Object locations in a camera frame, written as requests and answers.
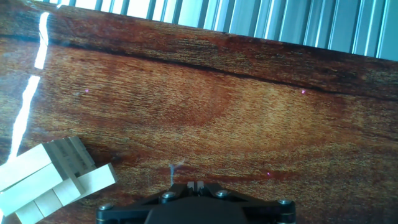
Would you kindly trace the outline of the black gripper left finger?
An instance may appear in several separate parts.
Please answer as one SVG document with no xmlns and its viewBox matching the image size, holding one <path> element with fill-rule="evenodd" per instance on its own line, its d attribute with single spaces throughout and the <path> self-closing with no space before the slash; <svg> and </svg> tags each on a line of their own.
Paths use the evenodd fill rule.
<svg viewBox="0 0 398 224">
<path fill-rule="evenodd" d="M 194 196 L 195 182 L 173 184 L 169 189 L 142 198 L 130 205 L 101 205 L 96 210 L 96 224 L 145 223 L 150 211 L 177 199 Z"/>
</svg>

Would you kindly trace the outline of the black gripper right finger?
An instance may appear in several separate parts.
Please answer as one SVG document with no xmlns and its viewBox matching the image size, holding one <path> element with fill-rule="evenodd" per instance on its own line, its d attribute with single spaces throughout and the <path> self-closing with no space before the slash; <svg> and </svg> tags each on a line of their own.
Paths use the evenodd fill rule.
<svg viewBox="0 0 398 224">
<path fill-rule="evenodd" d="M 211 197 L 237 205 L 249 223 L 295 223 L 295 202 L 290 199 L 261 200 L 217 183 L 197 182 L 197 195 Z"/>
</svg>

